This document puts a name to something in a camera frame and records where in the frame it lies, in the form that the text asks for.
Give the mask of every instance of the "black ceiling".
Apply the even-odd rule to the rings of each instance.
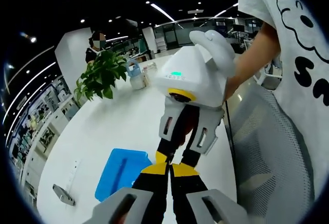
[[[76,30],[83,27],[102,30],[106,33],[106,38],[115,38],[120,28],[116,23],[116,17],[121,16],[139,23],[139,26],[149,26],[169,22],[170,20],[163,14],[155,10],[145,2],[157,4],[173,19],[180,20],[191,18],[188,10],[204,9],[204,12],[198,16],[215,16],[220,11],[231,7],[237,0],[6,0],[4,10],[6,11],[6,24],[4,31],[6,33],[5,52],[3,58],[15,69],[8,72],[10,79],[15,72],[24,64],[31,60],[38,53],[55,45],[59,42],[65,32]],[[236,16],[237,9],[230,9],[223,16]],[[28,39],[20,36],[24,32],[37,38],[36,43],[31,43]],[[47,53],[38,63],[31,64],[28,69],[33,72],[39,72],[45,66],[54,61],[51,55],[52,51]],[[44,82],[44,75],[37,78],[31,88],[38,88]],[[29,79],[34,75],[28,76],[25,70],[16,77],[16,84],[12,84],[11,94],[6,95],[7,106],[11,100],[20,91]]]

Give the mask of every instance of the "potted plant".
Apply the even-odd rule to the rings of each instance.
[[[93,100],[94,95],[100,98],[113,98],[111,85],[115,87],[115,80],[123,78],[126,81],[126,59],[112,51],[101,52],[93,63],[77,79],[74,93],[79,101],[82,96]]]

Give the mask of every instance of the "blue plastic box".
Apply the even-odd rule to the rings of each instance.
[[[146,152],[115,148],[98,182],[95,198],[102,202],[122,187],[132,187],[140,172],[149,165],[152,163]]]

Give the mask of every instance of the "black camera lens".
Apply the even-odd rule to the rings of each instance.
[[[191,99],[188,97],[185,97],[181,94],[177,94],[177,93],[169,93],[169,95],[171,97],[173,97],[177,102],[190,102]]]

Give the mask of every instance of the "white robot body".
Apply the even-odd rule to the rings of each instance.
[[[191,98],[190,104],[219,107],[223,101],[224,89],[220,82],[226,78],[218,75],[214,64],[211,64],[211,56],[207,57],[200,45],[186,46],[174,54],[158,72],[155,85],[165,96],[170,96],[172,89],[183,90],[195,99]]]
[[[155,86],[165,96],[186,96],[191,105],[222,105],[227,78],[234,75],[234,51],[214,30],[192,31],[195,46],[174,54],[158,72]]]

